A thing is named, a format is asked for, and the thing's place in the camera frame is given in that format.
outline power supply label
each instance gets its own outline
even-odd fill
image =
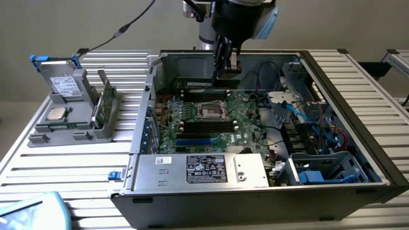
[[[186,156],[189,184],[227,182],[223,155]]]
[[[62,97],[81,96],[81,92],[73,77],[54,77],[49,79]]]

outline green circuit board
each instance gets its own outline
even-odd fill
[[[249,98],[249,94],[243,92],[235,92],[227,97],[225,101],[214,101],[205,103],[186,103],[177,97],[171,97],[165,103],[166,110],[162,112],[162,116],[171,117],[171,121],[167,121],[165,125],[163,119],[159,122],[159,153],[209,153],[209,152],[231,152],[239,147],[250,148],[253,153],[261,153],[267,155],[267,147],[259,145],[251,138],[251,133],[258,136],[263,130],[250,123],[250,119],[246,116],[246,111],[254,113],[254,106],[251,102],[243,102],[242,97]],[[222,114],[222,117],[206,117],[201,115],[202,109],[207,109],[217,114]],[[179,121],[237,121],[238,129],[231,133],[211,133],[210,145],[186,145],[183,152],[175,151],[175,135],[181,133],[178,130]]]

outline gray wall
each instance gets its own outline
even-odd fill
[[[29,55],[66,56],[105,41],[150,0],[7,0],[0,7],[0,100],[41,101],[47,93]],[[409,49],[409,0],[276,0],[272,33],[243,48],[346,48],[358,60],[379,60],[386,48]],[[189,49],[198,27],[179,0],[157,0],[105,49]],[[403,95],[402,78],[384,87]]]

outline capacitor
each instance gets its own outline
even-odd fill
[[[250,99],[249,99],[247,97],[242,97],[242,98],[241,98],[241,101],[242,101],[243,103],[246,103],[246,102],[250,101]]]

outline teal object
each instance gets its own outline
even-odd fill
[[[70,217],[57,192],[21,200],[0,208],[0,229],[70,230]]]

